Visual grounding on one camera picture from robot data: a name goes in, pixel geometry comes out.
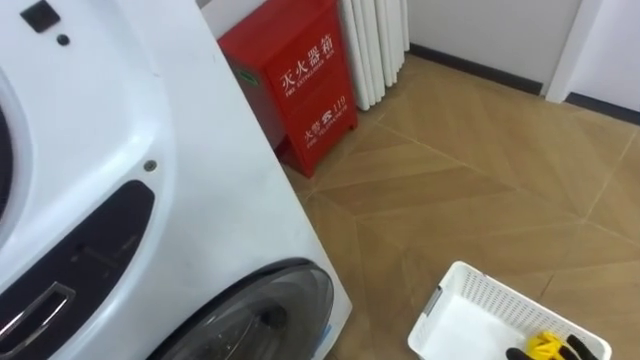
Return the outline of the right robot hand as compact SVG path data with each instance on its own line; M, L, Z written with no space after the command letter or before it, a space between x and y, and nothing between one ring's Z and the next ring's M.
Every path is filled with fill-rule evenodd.
M508 360L597 360L575 335L562 340L551 332L541 332L531 337L525 350L508 348L505 356Z

